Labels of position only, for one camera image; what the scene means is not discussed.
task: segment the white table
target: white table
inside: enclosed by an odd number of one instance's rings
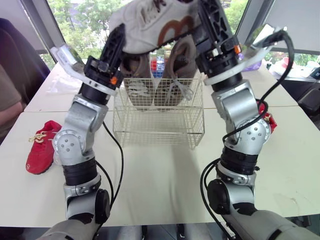
[[[269,110],[278,127],[258,158],[256,207],[284,217],[318,214],[320,132],[298,106]],[[62,124],[65,115],[24,112],[0,146],[0,226],[51,227],[65,219],[62,168],[53,164],[41,175],[25,170],[32,147],[28,138],[48,120]],[[110,129],[112,117],[108,112],[105,119]],[[199,181],[203,168],[221,155],[225,123],[216,109],[205,109],[204,119],[206,133],[194,151],[183,146],[124,148],[122,186],[105,226],[213,222],[202,203]],[[120,152],[103,128],[94,150],[116,186]],[[108,190],[104,175],[102,179]]]
[[[257,98],[260,98],[277,80],[262,66],[257,71],[249,71],[242,73],[244,79],[248,79],[253,88],[253,92]],[[66,82],[72,82],[63,68],[57,64],[46,78],[38,92],[35,94],[29,105],[25,108],[25,112],[67,112],[75,94],[80,88],[81,82],[73,78],[74,85],[78,88],[70,90],[63,85],[58,85],[58,92],[50,92],[52,86],[59,78],[66,79]],[[213,90],[211,86],[203,86],[203,106],[205,109],[215,108],[215,104],[211,98]],[[278,86],[266,99],[270,107],[297,106],[297,102],[286,92],[282,86]],[[108,102],[109,110],[114,108],[114,98],[111,97]]]

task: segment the orange light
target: orange light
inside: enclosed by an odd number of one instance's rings
[[[116,85],[117,82],[118,82],[118,78],[115,77],[115,76],[113,76],[113,77],[111,78],[110,82],[111,82],[112,85]]]
[[[240,47],[240,45],[235,45],[235,46],[234,46],[234,51],[235,51],[236,54],[241,53],[241,47]]]

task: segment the brown shoe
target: brown shoe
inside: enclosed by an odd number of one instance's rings
[[[165,65],[163,79],[156,89],[155,106],[177,106],[184,99],[184,95],[174,81],[176,79],[180,84],[190,86],[198,69],[196,54],[197,49],[191,35],[177,41]]]
[[[124,87],[131,103],[137,107],[151,106],[155,88],[151,79],[149,55],[126,54],[120,65],[120,71],[125,77]]]

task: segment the red sneaker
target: red sneaker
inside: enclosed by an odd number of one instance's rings
[[[47,121],[44,127],[37,131],[34,137],[29,138],[33,146],[25,164],[25,169],[32,174],[42,174],[47,171],[54,161],[54,148],[52,140],[61,125],[55,121]]]

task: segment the green foliage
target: green foliage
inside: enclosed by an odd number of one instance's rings
[[[109,28],[108,18],[120,6],[120,0],[84,0],[77,7],[71,0],[48,0],[65,42],[82,59],[100,56]]]
[[[236,33],[241,17],[245,11],[248,0],[232,0],[230,7],[225,8],[224,12],[230,24],[232,33]]]
[[[311,54],[296,53],[294,55],[294,61],[296,64],[300,66],[306,66],[308,61],[319,62],[319,56],[311,55]]]
[[[108,37],[109,17],[120,6],[120,0],[84,0],[76,8],[79,12],[76,19],[82,23],[83,28],[90,27],[100,36],[102,42],[105,42]]]
[[[45,62],[45,64],[47,65],[47,67],[52,70],[54,68],[54,66],[56,65],[55,61],[53,60],[53,58],[50,56],[50,54],[46,53],[46,54],[39,54],[40,58]]]

